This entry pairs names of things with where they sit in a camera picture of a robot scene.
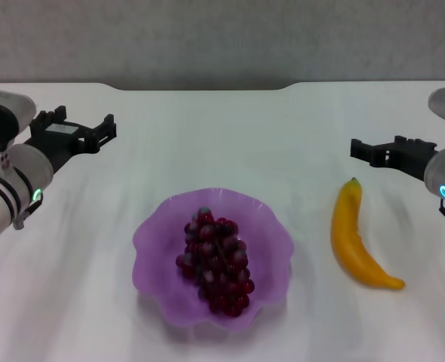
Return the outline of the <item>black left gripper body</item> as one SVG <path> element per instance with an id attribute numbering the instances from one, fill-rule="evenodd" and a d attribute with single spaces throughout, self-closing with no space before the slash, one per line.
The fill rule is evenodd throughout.
<path id="1" fill-rule="evenodd" d="M 57 173 L 71 158 L 94 150 L 94 131 L 83 126 L 71 134 L 40 130 L 24 144 L 39 150 Z"/>

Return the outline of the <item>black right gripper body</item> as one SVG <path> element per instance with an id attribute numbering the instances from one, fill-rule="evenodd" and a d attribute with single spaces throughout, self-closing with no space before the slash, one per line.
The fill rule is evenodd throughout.
<path id="1" fill-rule="evenodd" d="M 424 180 L 425 168 L 437 151 L 417 152 L 412 150 L 390 151 L 390 168 L 399 170 L 420 181 Z"/>

